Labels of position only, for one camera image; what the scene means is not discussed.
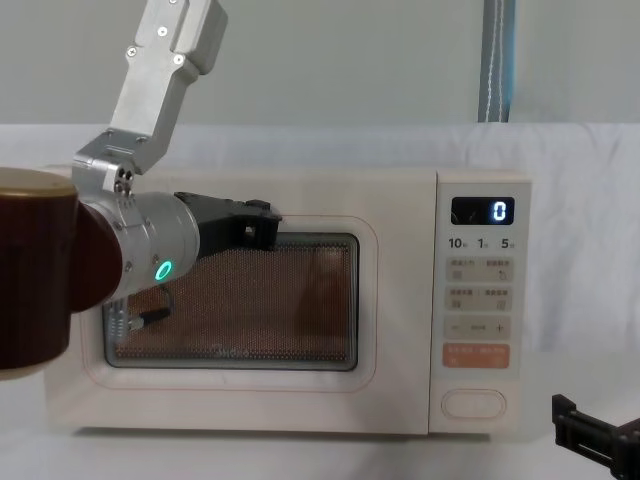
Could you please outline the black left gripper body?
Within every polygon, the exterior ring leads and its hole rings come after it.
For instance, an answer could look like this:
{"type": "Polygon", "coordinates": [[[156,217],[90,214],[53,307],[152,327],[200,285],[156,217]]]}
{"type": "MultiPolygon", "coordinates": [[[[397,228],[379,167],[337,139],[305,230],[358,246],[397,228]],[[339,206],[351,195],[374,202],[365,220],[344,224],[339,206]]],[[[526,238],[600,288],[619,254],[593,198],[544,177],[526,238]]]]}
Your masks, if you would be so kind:
{"type": "Polygon", "coordinates": [[[246,246],[246,202],[175,192],[177,213],[173,257],[195,261],[246,246]]]}

